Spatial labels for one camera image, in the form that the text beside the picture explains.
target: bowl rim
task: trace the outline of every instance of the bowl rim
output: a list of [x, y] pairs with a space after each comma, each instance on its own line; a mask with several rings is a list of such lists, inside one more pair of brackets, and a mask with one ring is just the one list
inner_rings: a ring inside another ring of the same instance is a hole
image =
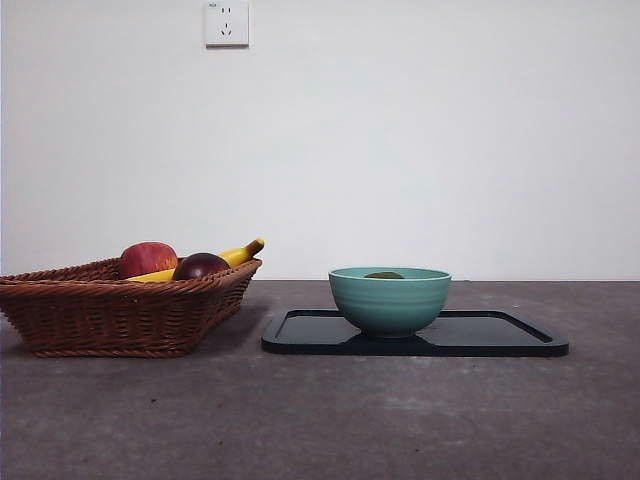
[[[355, 277], [353, 275], [344, 275], [344, 274], [339, 273], [339, 272], [341, 272], [343, 270], [352, 270], [352, 269], [355, 269], [355, 268], [366, 268], [366, 269], [374, 269], [374, 270], [379, 270], [379, 271], [385, 271], [385, 270], [393, 271], [395, 269], [417, 270], [417, 271], [421, 271], [421, 272], [438, 273], [438, 274], [440, 274], [440, 276], [433, 277], [433, 278], [366, 278], [366, 277]], [[444, 270], [433, 269], [433, 268], [402, 267], [402, 266], [390, 266], [390, 265], [384, 265], [384, 266], [367, 265], [367, 266], [353, 266], [353, 267], [334, 268], [334, 269], [329, 271], [329, 278], [331, 278], [331, 277], [348, 278], [348, 279], [352, 279], [352, 280], [363, 280], [363, 281], [372, 281], [372, 282], [381, 282], [381, 281], [382, 282], [431, 282], [431, 281], [436, 281], [436, 280], [451, 279], [451, 273], [445, 272]]]

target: tray rim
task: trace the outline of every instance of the tray rim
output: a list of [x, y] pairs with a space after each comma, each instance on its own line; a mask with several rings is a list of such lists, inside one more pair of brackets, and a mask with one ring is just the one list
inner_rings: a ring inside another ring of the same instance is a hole
[[[262, 349], [269, 353], [277, 354], [307, 354], [307, 355], [371, 355], [371, 356], [444, 356], [444, 357], [560, 357], [569, 353], [569, 340], [550, 329], [541, 325], [539, 322], [530, 320], [527, 316], [520, 312], [514, 312], [509, 309], [445, 309], [440, 312], [438, 317], [497, 317], [501, 318], [517, 328], [524, 330], [529, 335], [533, 335], [541, 340], [542, 345], [436, 345], [429, 344], [422, 340], [420, 345], [427, 353], [349, 353], [340, 352], [339, 344], [301, 344], [276, 341], [277, 335], [284, 327], [286, 321], [295, 316], [326, 316], [326, 317], [342, 317], [343, 315], [337, 309], [330, 308], [297, 308], [282, 309], [278, 314], [274, 315], [273, 320], [269, 322], [261, 336]], [[397, 339], [375, 339], [375, 341], [385, 342], [391, 345], [397, 342]]]

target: plum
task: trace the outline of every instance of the plum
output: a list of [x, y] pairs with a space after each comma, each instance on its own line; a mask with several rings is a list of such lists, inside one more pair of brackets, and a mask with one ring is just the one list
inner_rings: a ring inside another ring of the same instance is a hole
[[228, 270], [229, 264], [213, 253], [194, 253], [185, 257], [173, 272], [174, 280], [191, 280]]

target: ceramic bowl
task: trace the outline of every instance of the ceramic bowl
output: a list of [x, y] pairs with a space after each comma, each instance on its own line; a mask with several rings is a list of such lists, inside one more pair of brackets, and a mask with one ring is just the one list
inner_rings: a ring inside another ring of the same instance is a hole
[[[386, 273], [384, 277], [367, 275]], [[433, 322], [447, 300], [451, 274], [409, 267], [351, 267], [329, 272], [336, 306], [363, 333], [406, 337]]]

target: wicker basket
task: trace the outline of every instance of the wicker basket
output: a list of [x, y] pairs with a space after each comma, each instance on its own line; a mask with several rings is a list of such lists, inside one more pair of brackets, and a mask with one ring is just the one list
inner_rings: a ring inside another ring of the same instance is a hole
[[197, 280], [118, 280], [118, 260], [0, 277], [0, 309], [39, 357], [179, 357], [240, 309], [262, 265]]

